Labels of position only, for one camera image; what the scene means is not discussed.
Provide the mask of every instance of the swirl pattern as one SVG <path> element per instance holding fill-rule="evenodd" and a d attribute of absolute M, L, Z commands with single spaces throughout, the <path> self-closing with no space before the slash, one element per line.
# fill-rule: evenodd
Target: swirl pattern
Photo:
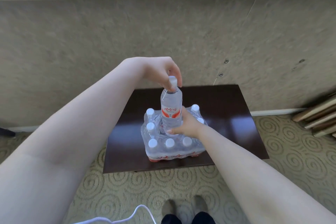
<path fill-rule="evenodd" d="M 313 137 L 287 115 L 254 121 L 270 156 L 265 162 L 336 214 L 336 140 Z M 28 135 L 0 138 L 0 162 Z M 205 198 L 216 223 L 249 223 L 215 166 L 103 175 L 104 155 L 105 148 L 83 178 L 63 224 L 96 216 L 124 219 L 140 204 L 147 205 L 160 223 L 162 205 L 169 198 L 176 201 L 182 223 L 190 224 L 195 194 Z M 151 223 L 151 219 L 141 209 L 128 223 Z"/>

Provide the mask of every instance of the bottle label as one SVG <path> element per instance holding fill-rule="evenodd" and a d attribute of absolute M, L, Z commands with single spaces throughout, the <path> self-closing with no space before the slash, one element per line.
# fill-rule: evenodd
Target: bottle label
<path fill-rule="evenodd" d="M 180 108 L 170 108 L 164 105 L 161 105 L 162 116 L 167 118 L 179 118 L 180 117 Z"/>

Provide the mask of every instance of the shoe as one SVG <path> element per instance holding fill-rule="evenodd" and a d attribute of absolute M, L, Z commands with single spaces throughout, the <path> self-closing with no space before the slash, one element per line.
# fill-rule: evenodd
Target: shoe
<path fill-rule="evenodd" d="M 208 205 L 205 202 L 204 198 L 199 195 L 194 196 L 192 200 L 192 209 L 194 210 L 194 214 L 198 214 L 199 212 L 208 212 Z"/>
<path fill-rule="evenodd" d="M 166 216 L 167 214 L 176 215 L 176 204 L 174 200 L 167 200 L 162 206 L 162 216 Z"/>

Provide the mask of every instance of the beige textured wall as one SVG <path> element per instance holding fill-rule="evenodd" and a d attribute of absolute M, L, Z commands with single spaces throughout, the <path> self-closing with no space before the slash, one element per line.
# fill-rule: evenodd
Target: beige textured wall
<path fill-rule="evenodd" d="M 251 111 L 300 107 L 336 85 L 335 50 L 336 0 L 3 1 L 0 125 L 41 124 L 132 56 L 237 83 Z"/>

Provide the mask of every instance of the white cable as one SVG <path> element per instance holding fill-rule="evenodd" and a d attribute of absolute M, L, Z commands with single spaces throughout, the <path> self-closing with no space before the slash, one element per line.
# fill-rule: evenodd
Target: white cable
<path fill-rule="evenodd" d="M 133 214 L 132 214 L 130 217 L 128 217 L 127 219 L 124 219 L 124 220 L 110 221 L 108 218 L 104 218 L 104 217 L 96 217 L 96 218 L 93 218 L 93 219 L 91 219 L 91 220 L 86 220 L 86 221 L 82 221 L 82 222 L 77 222 L 77 223 L 74 223 L 74 224 L 89 224 L 89 223 L 92 223 L 92 222 L 95 222 L 95 221 L 106 221 L 106 222 L 108 222 L 108 223 L 110 223 L 110 224 L 117 224 L 117 223 L 125 222 L 125 221 L 128 221 L 128 220 L 132 219 L 133 216 L 134 216 L 134 214 L 137 212 L 137 209 L 140 208 L 140 207 L 145 208 L 145 209 L 149 212 L 150 216 L 152 217 L 152 220 L 153 220 L 154 224 L 156 224 L 155 219 L 154 219 L 154 217 L 153 217 L 153 214 L 152 214 L 151 211 L 148 209 L 148 207 L 145 206 L 145 205 L 138 205 L 138 206 L 136 207 L 136 209 L 134 210 Z"/>

